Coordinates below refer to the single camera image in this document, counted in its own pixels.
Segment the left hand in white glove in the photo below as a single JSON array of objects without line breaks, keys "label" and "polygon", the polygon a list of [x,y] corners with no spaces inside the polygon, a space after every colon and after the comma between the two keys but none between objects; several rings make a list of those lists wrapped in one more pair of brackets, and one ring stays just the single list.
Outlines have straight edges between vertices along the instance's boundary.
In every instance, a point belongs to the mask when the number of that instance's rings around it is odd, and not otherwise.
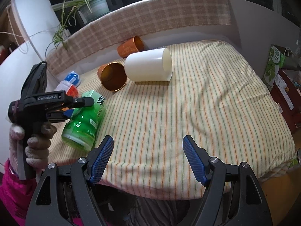
[{"label": "left hand in white glove", "polygon": [[[57,129],[50,122],[46,122],[41,126],[41,134],[33,134],[31,138],[28,139],[25,152],[26,152],[26,162],[31,167],[42,170],[45,169],[49,161],[49,147],[50,140],[56,134]],[[9,130],[9,142],[10,142],[10,166],[16,174],[18,172],[18,162],[17,162],[17,143],[22,141],[25,136],[24,129],[17,125],[12,124]]]}]

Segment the pink sleeved left forearm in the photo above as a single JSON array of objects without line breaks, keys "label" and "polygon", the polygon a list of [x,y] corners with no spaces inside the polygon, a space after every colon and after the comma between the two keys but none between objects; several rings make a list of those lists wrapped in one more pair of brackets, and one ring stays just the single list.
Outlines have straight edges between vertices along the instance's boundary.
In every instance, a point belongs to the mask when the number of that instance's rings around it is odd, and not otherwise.
[{"label": "pink sleeved left forearm", "polygon": [[25,225],[36,186],[35,179],[21,181],[10,161],[6,161],[1,184],[1,225]]}]

